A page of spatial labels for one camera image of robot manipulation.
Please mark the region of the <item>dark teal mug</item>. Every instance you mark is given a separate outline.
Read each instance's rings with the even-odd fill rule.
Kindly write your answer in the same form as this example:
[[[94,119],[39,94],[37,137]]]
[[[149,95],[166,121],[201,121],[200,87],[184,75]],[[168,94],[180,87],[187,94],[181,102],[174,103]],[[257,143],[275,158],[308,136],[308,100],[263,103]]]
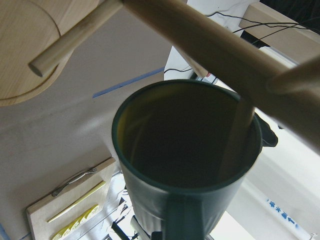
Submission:
[[[130,95],[112,142],[141,227],[164,240],[203,240],[217,225],[263,147],[278,137],[253,117],[238,167],[219,179],[240,96],[191,80],[150,84]]]

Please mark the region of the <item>wooden cup rack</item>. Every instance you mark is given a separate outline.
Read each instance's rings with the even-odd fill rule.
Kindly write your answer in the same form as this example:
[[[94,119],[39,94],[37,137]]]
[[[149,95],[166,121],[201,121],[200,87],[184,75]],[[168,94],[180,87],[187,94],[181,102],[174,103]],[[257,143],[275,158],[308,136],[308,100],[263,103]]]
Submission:
[[[320,59],[287,69],[245,40],[180,0],[105,0],[67,32],[54,16],[69,1],[0,3],[0,104],[8,106],[42,93],[60,75],[71,53],[122,7],[167,38],[189,57],[237,91],[240,102],[225,145],[223,171],[236,156],[254,107],[275,118],[314,151],[320,150]]]

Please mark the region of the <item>lemon slice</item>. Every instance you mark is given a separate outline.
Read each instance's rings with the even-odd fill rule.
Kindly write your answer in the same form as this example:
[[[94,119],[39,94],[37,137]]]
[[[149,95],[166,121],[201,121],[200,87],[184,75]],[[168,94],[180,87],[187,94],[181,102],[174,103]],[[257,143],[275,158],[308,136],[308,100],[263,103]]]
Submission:
[[[96,212],[99,210],[100,206],[98,204],[92,206],[90,209],[88,209],[86,211],[86,214],[85,214],[85,219],[88,220],[90,218],[92,218]]]
[[[72,226],[68,225],[61,230],[61,237],[67,236],[72,230]]]
[[[59,240],[59,239],[61,239],[61,238],[64,236],[65,232],[66,232],[66,229],[62,229],[61,231],[57,232],[57,233],[51,238],[51,240]]]
[[[89,213],[88,212],[84,212],[81,216],[78,217],[78,224],[81,225],[82,223],[85,223],[87,221],[87,217],[88,217]]]
[[[71,222],[70,224],[69,224],[69,229],[70,229],[70,231],[74,231],[79,225],[80,225],[80,220],[74,220],[73,222]]]

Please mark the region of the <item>bamboo cutting board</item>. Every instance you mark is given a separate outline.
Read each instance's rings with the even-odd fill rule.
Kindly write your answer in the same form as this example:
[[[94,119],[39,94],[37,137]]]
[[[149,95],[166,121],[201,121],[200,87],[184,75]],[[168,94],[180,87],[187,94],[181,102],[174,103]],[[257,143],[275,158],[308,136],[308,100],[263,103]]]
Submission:
[[[63,189],[56,189],[57,196],[49,193],[26,209],[31,236],[34,240],[51,240],[51,238],[68,226],[94,205],[99,205],[99,213],[106,202],[116,160],[110,157],[100,164],[80,171],[63,183]],[[47,220],[73,203],[80,196],[92,189],[101,181],[106,185],[76,205],[66,214],[51,223]]]

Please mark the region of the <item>yellow plastic knife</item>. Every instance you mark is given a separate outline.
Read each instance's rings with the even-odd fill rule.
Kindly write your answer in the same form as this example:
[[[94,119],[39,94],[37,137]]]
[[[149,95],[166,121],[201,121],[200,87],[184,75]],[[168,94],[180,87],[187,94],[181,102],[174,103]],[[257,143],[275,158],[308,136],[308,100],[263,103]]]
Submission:
[[[68,213],[71,209],[73,209],[76,205],[78,205],[79,203],[83,202],[85,199],[87,199],[89,196],[91,196],[92,194],[94,194],[95,192],[97,192],[98,190],[100,190],[101,188],[103,188],[106,185],[106,181],[101,181],[99,182],[96,186],[94,186],[93,188],[91,188],[90,190],[88,190],[86,193],[84,193],[82,196],[80,196],[78,199],[76,199],[74,202],[72,202],[70,205],[68,205],[66,208],[64,208],[63,210],[61,210],[60,212],[58,212],[56,215],[54,215],[53,217],[51,217],[50,219],[48,219],[46,222],[47,223],[51,223],[53,221],[55,221],[56,219],[60,218],[61,216],[63,216],[64,214]]]

